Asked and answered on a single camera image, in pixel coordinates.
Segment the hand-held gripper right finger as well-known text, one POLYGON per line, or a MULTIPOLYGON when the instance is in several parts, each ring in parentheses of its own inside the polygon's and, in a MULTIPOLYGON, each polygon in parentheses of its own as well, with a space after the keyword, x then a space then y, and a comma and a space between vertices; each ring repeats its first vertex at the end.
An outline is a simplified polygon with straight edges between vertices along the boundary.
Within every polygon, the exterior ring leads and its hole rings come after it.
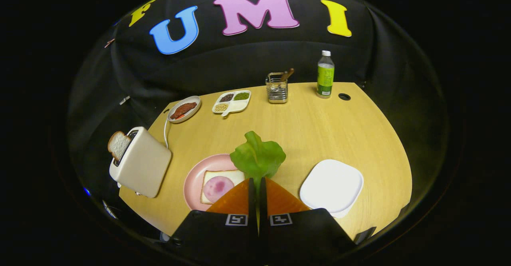
POLYGON ((261 179, 259 251, 264 265, 355 265, 356 244, 323 209, 269 214, 271 180, 261 179))

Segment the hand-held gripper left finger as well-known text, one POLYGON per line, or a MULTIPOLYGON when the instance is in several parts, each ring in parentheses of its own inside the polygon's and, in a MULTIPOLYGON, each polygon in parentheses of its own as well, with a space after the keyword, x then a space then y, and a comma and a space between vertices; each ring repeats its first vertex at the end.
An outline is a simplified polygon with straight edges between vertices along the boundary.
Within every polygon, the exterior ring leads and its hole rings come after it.
POLYGON ((254 181, 241 186, 247 214, 192 210, 170 237, 168 250, 188 265, 255 265, 254 181))

